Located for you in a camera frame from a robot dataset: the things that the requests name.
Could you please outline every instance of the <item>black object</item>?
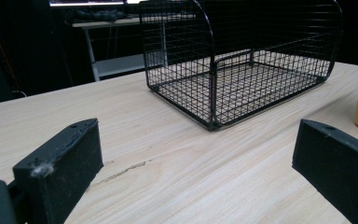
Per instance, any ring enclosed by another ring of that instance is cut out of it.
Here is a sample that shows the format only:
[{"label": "black object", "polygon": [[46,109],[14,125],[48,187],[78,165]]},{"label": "black object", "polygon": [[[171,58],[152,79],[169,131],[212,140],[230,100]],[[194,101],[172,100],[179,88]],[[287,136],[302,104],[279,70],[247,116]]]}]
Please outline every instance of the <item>black object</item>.
[{"label": "black object", "polygon": [[329,125],[303,119],[293,168],[350,222],[358,223],[358,139]]},{"label": "black object", "polygon": [[92,21],[113,22],[127,18],[124,12],[118,10],[94,10],[92,8],[72,8],[65,15],[65,21],[69,24]]},{"label": "black object", "polygon": [[209,130],[329,77],[342,35],[334,0],[140,4],[148,87]]},{"label": "black object", "polygon": [[98,120],[74,123],[17,163],[7,188],[0,182],[0,218],[63,223],[102,167]]}]

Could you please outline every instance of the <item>dark background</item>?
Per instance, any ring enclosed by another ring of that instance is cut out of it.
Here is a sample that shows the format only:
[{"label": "dark background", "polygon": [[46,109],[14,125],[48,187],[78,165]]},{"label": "dark background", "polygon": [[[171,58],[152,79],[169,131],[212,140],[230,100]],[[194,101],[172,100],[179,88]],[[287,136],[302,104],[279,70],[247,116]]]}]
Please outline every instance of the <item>dark background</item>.
[{"label": "dark background", "polygon": [[[337,61],[358,64],[358,0],[337,2],[344,18]],[[137,12],[136,6],[120,10]],[[0,0],[0,102],[94,81],[84,33],[65,23],[67,11],[50,8],[47,0]],[[142,53],[139,29],[120,28],[124,38],[117,39],[117,50],[107,51],[106,40],[94,41],[95,56]],[[114,32],[105,28],[91,35]]]}]

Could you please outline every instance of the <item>crack in wood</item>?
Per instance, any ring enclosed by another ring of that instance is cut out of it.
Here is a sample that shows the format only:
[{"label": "crack in wood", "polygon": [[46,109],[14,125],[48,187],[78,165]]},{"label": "crack in wood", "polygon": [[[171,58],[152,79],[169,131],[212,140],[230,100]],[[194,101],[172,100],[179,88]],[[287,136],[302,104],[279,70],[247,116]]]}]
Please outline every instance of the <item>crack in wood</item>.
[{"label": "crack in wood", "polygon": [[127,168],[127,169],[125,169],[125,170],[123,170],[123,171],[121,171],[121,172],[119,172],[119,173],[117,173],[117,174],[111,175],[111,176],[109,176],[109,177],[107,177],[107,178],[101,180],[101,181],[98,182],[98,183],[95,183],[95,184],[90,185],[90,186],[87,188],[86,192],[89,192],[91,189],[93,189],[93,188],[95,188],[95,187],[97,187],[97,186],[100,186],[100,185],[103,184],[103,183],[107,183],[107,182],[109,182],[109,181],[111,181],[111,180],[113,180],[113,179],[118,178],[118,177],[121,176],[121,175],[126,174],[129,170],[133,170],[133,169],[136,169],[136,168],[138,168],[138,167],[142,167],[142,166],[144,166],[144,165],[146,165],[146,161],[143,161],[143,162],[141,162],[141,163],[132,165],[132,166],[130,166],[129,168]]}]

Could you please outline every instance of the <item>wooden table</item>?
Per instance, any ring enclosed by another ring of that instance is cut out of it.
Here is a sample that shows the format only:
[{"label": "wooden table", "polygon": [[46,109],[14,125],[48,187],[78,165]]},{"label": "wooden table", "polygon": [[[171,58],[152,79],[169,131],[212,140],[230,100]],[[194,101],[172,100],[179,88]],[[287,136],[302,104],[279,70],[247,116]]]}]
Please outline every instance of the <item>wooden table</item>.
[{"label": "wooden table", "polygon": [[0,179],[55,133],[98,118],[104,168],[66,223],[349,223],[292,168],[298,124],[358,138],[358,66],[210,133],[151,93],[137,73],[0,104]]}]

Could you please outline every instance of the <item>wire mesh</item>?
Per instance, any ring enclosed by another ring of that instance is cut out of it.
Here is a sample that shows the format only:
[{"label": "wire mesh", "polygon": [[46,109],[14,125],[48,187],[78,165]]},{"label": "wire mesh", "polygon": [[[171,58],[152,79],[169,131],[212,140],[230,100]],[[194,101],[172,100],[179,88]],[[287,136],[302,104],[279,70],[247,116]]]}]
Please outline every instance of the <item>wire mesh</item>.
[{"label": "wire mesh", "polygon": [[342,33],[333,0],[140,6],[148,87],[209,130],[326,81]]}]

